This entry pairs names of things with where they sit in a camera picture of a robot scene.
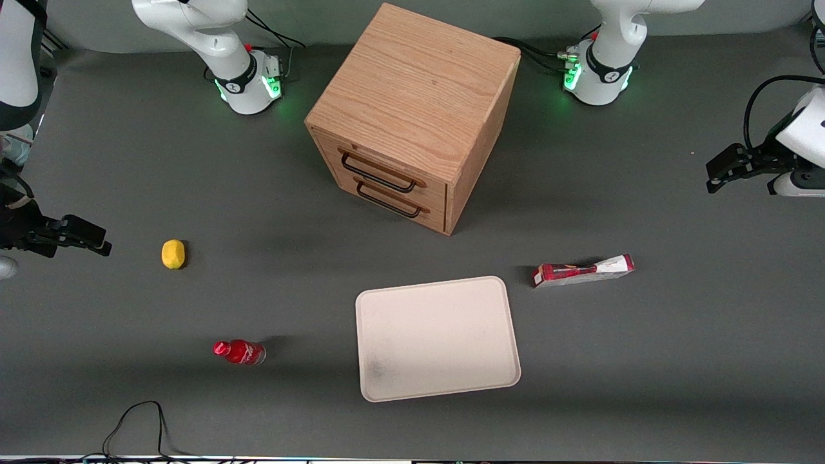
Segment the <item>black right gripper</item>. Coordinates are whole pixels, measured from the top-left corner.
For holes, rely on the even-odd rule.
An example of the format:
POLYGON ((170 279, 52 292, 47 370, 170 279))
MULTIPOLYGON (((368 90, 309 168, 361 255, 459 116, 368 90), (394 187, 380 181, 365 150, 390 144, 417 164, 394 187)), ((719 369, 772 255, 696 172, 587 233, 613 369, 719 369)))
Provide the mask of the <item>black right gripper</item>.
POLYGON ((10 161, 2 161, 2 249, 30 251, 54 258, 58 249, 82 249, 109 256, 112 244, 105 240, 106 230, 77 215, 50 220, 42 214, 32 188, 19 176, 10 161), (41 236, 45 229, 55 238, 41 236))

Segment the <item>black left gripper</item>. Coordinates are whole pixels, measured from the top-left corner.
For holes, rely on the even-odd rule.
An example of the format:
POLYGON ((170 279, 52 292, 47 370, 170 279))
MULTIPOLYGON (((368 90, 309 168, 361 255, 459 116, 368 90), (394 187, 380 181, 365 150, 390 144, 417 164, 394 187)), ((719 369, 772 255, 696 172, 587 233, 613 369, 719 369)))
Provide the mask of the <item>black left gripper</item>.
POLYGON ((710 159, 705 164, 708 177, 707 192, 718 193, 722 187, 733 181, 766 174, 789 173, 802 167, 804 163, 801 162, 801 158, 776 140, 778 134, 786 129, 798 114, 796 111, 785 115, 767 132, 765 140, 760 145, 752 144, 748 132, 748 150, 743 144, 733 143, 710 159))

